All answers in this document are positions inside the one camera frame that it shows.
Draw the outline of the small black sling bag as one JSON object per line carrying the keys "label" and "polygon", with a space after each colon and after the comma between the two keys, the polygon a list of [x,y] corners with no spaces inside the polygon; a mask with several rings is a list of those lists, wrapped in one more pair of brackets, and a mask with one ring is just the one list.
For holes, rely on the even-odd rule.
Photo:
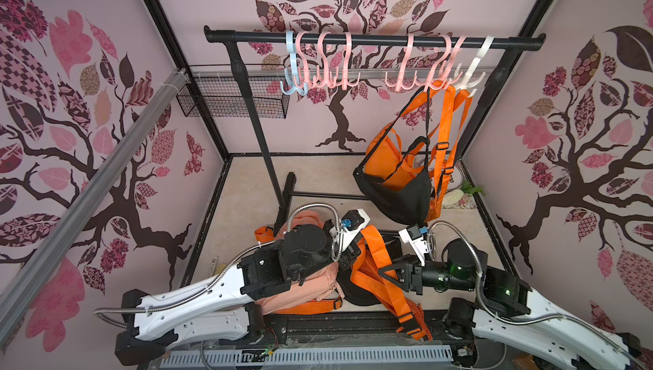
{"label": "small black sling bag", "polygon": [[432,192],[429,171],[425,165],[415,168],[411,157],[419,154],[430,138],[420,135],[403,152],[395,125],[404,115],[429,102],[428,93],[415,93],[372,140],[353,172],[357,186],[367,199],[383,215],[402,225],[423,225],[429,214]]}

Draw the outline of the bright orange waist bag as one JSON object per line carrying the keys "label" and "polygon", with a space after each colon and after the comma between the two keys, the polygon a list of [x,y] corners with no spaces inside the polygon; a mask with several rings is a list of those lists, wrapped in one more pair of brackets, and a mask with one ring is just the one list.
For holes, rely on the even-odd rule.
{"label": "bright orange waist bag", "polygon": [[440,217],[456,162],[458,141],[450,142],[455,111],[464,126],[473,96],[466,89],[444,90],[440,123],[403,152],[401,137],[387,124],[367,147],[353,176],[361,192],[396,223],[424,224]]}

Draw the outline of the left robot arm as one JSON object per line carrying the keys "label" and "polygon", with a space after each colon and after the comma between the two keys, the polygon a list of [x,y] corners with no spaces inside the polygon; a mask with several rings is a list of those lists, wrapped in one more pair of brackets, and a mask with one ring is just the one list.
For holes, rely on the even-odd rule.
{"label": "left robot arm", "polygon": [[124,330],[115,354],[124,366],[149,363],[170,349],[206,339],[243,339],[270,313],[338,309],[340,267],[360,254],[361,224],[337,234],[330,225],[296,225],[282,238],[256,245],[216,276],[175,291],[122,297]]}

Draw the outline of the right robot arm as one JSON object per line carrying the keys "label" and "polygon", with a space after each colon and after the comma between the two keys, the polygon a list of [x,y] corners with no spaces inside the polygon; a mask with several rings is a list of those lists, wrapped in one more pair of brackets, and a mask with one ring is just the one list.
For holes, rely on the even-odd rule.
{"label": "right robot arm", "polygon": [[457,238],[442,261],[408,255],[379,269],[404,291],[425,288],[474,293],[452,299],[446,330],[459,338],[490,339],[532,355],[540,369],[641,369],[639,340],[585,322],[506,271],[488,266],[486,253]]}

